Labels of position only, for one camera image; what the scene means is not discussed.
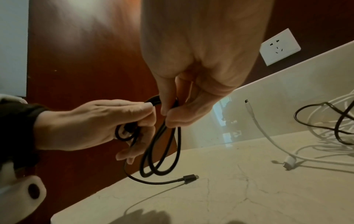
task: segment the outlet faceplate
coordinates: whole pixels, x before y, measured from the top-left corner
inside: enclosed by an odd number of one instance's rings
[[[301,50],[289,29],[264,41],[259,52],[266,65],[271,65]]]

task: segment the black cable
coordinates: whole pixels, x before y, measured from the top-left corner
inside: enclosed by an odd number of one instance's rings
[[[315,107],[315,106],[324,106],[324,105],[327,105],[329,106],[332,110],[334,110],[335,112],[339,113],[341,116],[340,118],[338,119],[338,121],[336,122],[336,125],[334,128],[331,128],[331,127],[326,127],[326,126],[317,126],[317,125],[312,125],[312,124],[308,124],[308,123],[305,123],[305,122],[302,122],[300,121],[297,116],[298,116],[298,113],[300,111],[302,111],[303,109],[305,108],[308,108],[308,107]],[[322,128],[322,129],[327,129],[327,130],[332,130],[334,131],[334,135],[336,137],[336,139],[342,143],[342,144],[345,144],[345,145],[353,145],[352,143],[349,143],[349,142],[345,142],[343,141],[340,136],[339,136],[339,133],[343,133],[343,134],[347,134],[347,135],[353,135],[354,133],[350,133],[350,132],[347,132],[347,131],[343,131],[343,130],[340,130],[339,127],[340,127],[340,124],[342,123],[343,119],[345,117],[351,119],[351,120],[354,120],[354,117],[350,116],[348,113],[350,112],[350,110],[354,107],[354,100],[353,102],[348,106],[348,108],[345,110],[345,111],[341,111],[340,109],[338,109],[336,106],[334,106],[333,104],[329,103],[329,102],[323,102],[323,103],[318,103],[318,104],[310,104],[310,105],[306,105],[304,107],[301,107],[300,109],[298,109],[295,114],[294,114],[294,119],[295,121],[297,121],[298,123],[300,124],[303,124],[303,125],[306,125],[306,126],[309,126],[309,127],[314,127],[314,128]]]
[[[146,101],[146,103],[148,103],[148,102],[152,103],[153,106],[161,104],[161,100],[160,100],[160,97],[158,95],[148,99]],[[173,107],[177,107],[177,106],[178,106],[178,100],[175,101]],[[133,145],[136,143],[136,141],[137,141],[137,139],[139,137],[140,130],[141,130],[141,128],[138,126],[138,123],[137,122],[133,122],[133,123],[129,123],[129,124],[125,124],[124,125],[124,130],[129,132],[129,133],[132,133],[132,135],[127,137],[127,138],[121,138],[119,136],[118,131],[119,131],[120,127],[121,127],[121,125],[118,125],[117,128],[115,129],[116,138],[118,140],[121,140],[121,141],[129,141],[129,140],[133,139],[133,141],[132,141],[132,143],[130,145],[130,147],[133,147]],[[172,128],[169,141],[168,141],[168,143],[166,145],[166,149],[165,149],[163,155],[161,156],[160,161],[157,163],[156,166],[154,166],[154,163],[153,163],[153,160],[152,160],[153,149],[154,149],[155,143],[160,139],[160,137],[164,134],[164,132],[166,130],[167,130],[167,127],[166,127],[165,121],[164,121],[163,124],[161,125],[161,127],[156,132],[155,136],[153,137],[150,145],[146,149],[146,151],[145,151],[145,153],[144,153],[144,155],[143,155],[143,157],[141,159],[139,172],[140,172],[140,175],[142,177],[144,177],[144,178],[149,177],[149,176],[151,176],[153,174],[156,174],[156,175],[159,175],[159,176],[167,175],[176,167],[176,165],[178,163],[178,159],[179,159],[180,153],[181,153],[181,128],[180,127],[177,128],[177,153],[176,153],[176,158],[174,159],[174,162],[172,163],[170,168],[168,168],[168,169],[166,169],[164,171],[158,170],[158,168],[163,163],[164,159],[167,157],[167,154],[169,152],[169,149],[170,149],[172,141],[173,141],[173,137],[174,137],[174,133],[176,131],[176,128]],[[149,168],[151,169],[151,171],[148,172],[148,173],[144,172],[144,164],[145,164],[146,160],[147,160],[147,164],[149,165]],[[175,183],[175,182],[180,182],[180,181],[184,181],[185,183],[189,183],[189,182],[192,182],[192,181],[194,181],[194,180],[199,178],[198,175],[194,175],[193,174],[193,175],[187,175],[187,176],[184,176],[182,178],[179,178],[179,179],[176,179],[176,180],[170,180],[170,181],[166,181],[166,182],[149,182],[149,181],[140,180],[138,178],[135,178],[135,177],[131,176],[130,174],[127,173],[125,168],[126,168],[126,161],[125,161],[124,166],[123,166],[123,170],[124,170],[125,174],[132,180],[135,180],[137,182],[144,183],[144,184],[149,184],[149,185],[165,185],[165,184]]]

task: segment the hand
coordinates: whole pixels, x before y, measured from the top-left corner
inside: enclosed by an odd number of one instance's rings
[[[42,112],[34,124],[35,145],[46,150],[79,150],[103,144],[115,138],[117,125],[138,122],[141,136],[137,143],[116,155],[117,160],[142,154],[155,133],[155,108],[151,103],[126,100],[96,100],[65,112]]]
[[[142,55],[166,126],[183,127],[239,87],[263,40],[272,0],[144,0]],[[178,97],[182,106],[171,109]]]

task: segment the person's left hand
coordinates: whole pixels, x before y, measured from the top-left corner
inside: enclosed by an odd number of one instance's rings
[[[42,112],[34,124],[35,146],[44,150],[79,150],[111,141],[117,125],[138,122],[136,144],[116,155],[117,160],[142,154],[155,133],[156,112],[151,103],[126,100],[96,100],[64,112]]]

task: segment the coiled white cable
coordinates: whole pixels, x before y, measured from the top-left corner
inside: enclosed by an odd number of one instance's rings
[[[340,96],[338,98],[335,98],[331,101],[329,101],[329,103],[336,105],[336,104],[340,104],[340,103],[344,103],[344,108],[347,109],[348,108],[348,100],[354,98],[354,90],[347,94],[347,95],[343,95]],[[262,134],[278,149],[280,149],[281,151],[285,152],[286,154],[288,154],[287,158],[284,161],[283,166],[287,169],[290,170],[295,166],[296,163],[296,159],[302,159],[304,161],[311,161],[311,162],[320,162],[320,163],[329,163],[329,164],[337,164],[337,165],[346,165],[346,166],[354,166],[354,162],[345,162],[345,161],[333,161],[333,160],[323,160],[323,159],[316,159],[316,158],[309,158],[309,157],[304,157],[304,156],[300,156],[298,155],[299,151],[304,149],[304,148],[308,148],[308,147],[313,147],[316,150],[321,150],[321,151],[329,151],[329,152],[340,152],[340,153],[348,153],[348,152],[354,152],[354,146],[353,145],[344,145],[340,142],[338,142],[336,140],[336,138],[334,138],[334,134],[330,133],[332,130],[325,130],[325,131],[321,131],[320,133],[316,133],[314,131],[313,127],[309,127],[308,129],[309,131],[316,136],[317,138],[319,138],[319,145],[308,145],[308,146],[304,146],[304,147],[300,147],[298,149],[296,149],[293,153],[289,152],[288,150],[282,148],[281,146],[279,146],[275,141],[273,141],[273,139],[271,139],[271,137],[263,130],[263,128],[259,125],[251,104],[248,102],[248,100],[245,101],[246,103],[246,108],[248,113],[251,115],[253,122],[255,123],[255,125],[257,126],[257,128],[262,132]],[[308,124],[312,124],[311,121],[313,120],[314,116],[320,113],[323,113],[324,111],[326,111],[329,108],[329,106],[324,105],[324,106],[319,106],[318,108],[316,108],[308,117],[307,119],[307,123]],[[329,122],[320,122],[320,123],[316,123],[315,125],[318,124],[331,124],[331,123],[336,123],[337,121],[329,121]],[[345,130],[347,132],[351,132],[352,130],[354,130],[354,121],[351,119],[344,119],[343,124],[340,125],[340,129],[341,130]],[[341,136],[342,138],[345,138],[348,141],[353,142],[353,137],[350,136]]]

